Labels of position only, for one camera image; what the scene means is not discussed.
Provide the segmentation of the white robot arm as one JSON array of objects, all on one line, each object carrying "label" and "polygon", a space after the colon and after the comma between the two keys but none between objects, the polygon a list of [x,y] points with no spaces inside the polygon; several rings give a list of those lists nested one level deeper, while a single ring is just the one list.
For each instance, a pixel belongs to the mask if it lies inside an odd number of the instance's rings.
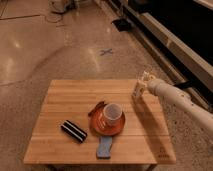
[{"label": "white robot arm", "polygon": [[213,137],[213,114],[193,103],[187,93],[146,71],[139,77],[139,80],[143,90],[148,90],[154,96],[163,98],[170,104],[186,112]]}]

